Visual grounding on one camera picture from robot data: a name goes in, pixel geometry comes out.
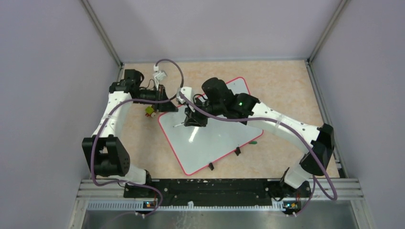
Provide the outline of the red yellow toy brick car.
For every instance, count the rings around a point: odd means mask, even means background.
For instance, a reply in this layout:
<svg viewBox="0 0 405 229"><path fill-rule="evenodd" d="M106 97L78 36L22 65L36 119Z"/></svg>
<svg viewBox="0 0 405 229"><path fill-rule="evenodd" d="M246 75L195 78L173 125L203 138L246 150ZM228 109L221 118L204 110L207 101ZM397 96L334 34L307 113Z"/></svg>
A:
<svg viewBox="0 0 405 229"><path fill-rule="evenodd" d="M157 113L154 109L148 110L147 113L150 117L155 117L157 115Z"/></svg>

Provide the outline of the pink framed whiteboard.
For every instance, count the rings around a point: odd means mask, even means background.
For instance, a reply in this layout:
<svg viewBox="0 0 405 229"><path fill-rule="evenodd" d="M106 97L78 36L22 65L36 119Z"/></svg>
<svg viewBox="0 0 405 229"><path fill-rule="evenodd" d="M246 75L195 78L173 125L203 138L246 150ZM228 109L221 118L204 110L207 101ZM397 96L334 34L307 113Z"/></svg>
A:
<svg viewBox="0 0 405 229"><path fill-rule="evenodd" d="M208 119L206 127L173 128L185 120L185 108L182 105L178 107L178 112L161 114L158 122L183 173L188 176L208 167L209 163L234 153L237 147L247 145L264 132L241 123L212 118Z"/></svg>

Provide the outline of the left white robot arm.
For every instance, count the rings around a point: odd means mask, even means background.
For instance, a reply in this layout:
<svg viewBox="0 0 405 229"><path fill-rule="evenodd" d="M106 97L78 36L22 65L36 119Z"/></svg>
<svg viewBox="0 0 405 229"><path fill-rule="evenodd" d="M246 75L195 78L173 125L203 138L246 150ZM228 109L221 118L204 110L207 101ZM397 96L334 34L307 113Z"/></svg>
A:
<svg viewBox="0 0 405 229"><path fill-rule="evenodd" d="M135 69L126 69L124 78L113 82L109 87L108 102L104 114L91 137L82 141L82 149L92 178L110 177L135 183L135 191L141 197L153 192L153 184L148 181L147 170L131 164L130 156L119 137L133 103L147 104L152 112L177 112L178 108L167 96L160 84L167 74L155 69L154 87L148 89L141 84L144 75Z"/></svg>

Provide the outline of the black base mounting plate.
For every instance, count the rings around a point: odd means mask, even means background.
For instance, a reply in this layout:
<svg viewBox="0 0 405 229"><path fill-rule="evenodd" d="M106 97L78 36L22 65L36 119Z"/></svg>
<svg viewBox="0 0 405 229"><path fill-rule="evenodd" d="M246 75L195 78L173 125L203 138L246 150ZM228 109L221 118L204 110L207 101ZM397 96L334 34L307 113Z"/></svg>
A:
<svg viewBox="0 0 405 229"><path fill-rule="evenodd" d="M149 188L125 185L125 198L150 198L163 195L162 206L185 206L190 201L197 207L270 206L276 200L307 198L309 182L298 189L282 185L279 179L154 179Z"/></svg>

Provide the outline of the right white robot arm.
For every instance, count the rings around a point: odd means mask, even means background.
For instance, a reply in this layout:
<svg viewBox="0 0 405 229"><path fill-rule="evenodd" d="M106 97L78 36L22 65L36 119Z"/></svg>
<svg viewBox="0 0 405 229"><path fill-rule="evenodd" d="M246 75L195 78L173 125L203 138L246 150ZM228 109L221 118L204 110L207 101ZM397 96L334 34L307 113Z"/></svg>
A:
<svg viewBox="0 0 405 229"><path fill-rule="evenodd" d="M329 124L320 127L305 124L270 108L247 93L234 93L216 77L202 85L204 99L195 98L192 88L178 89L179 104L186 105L185 126L205 127L208 118L238 122L272 133L295 145L303 157L288 168L280 182L280 191L294 196L302 183L313 176L327 176L335 141L334 129Z"/></svg>

